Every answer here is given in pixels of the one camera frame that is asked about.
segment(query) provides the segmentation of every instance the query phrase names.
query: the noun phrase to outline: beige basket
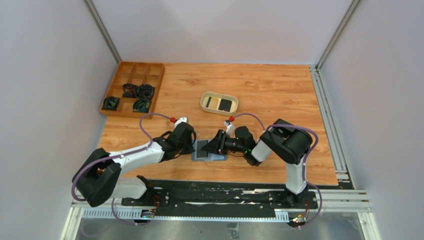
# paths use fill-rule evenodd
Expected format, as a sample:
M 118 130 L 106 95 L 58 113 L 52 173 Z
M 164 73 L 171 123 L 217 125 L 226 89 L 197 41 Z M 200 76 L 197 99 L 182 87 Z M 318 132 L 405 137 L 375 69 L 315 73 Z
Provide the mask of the beige basket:
M 226 109 L 228 111 L 220 110 L 220 107 L 224 108 L 224 102 L 222 102 L 222 100 L 231 101 L 231 106 L 227 107 Z M 201 96 L 200 106 L 201 109 L 203 109 L 203 111 L 205 112 L 220 114 L 224 116 L 233 116 L 234 113 L 236 113 L 237 111 L 237 107 L 239 106 L 239 100 L 234 96 L 207 91 Z

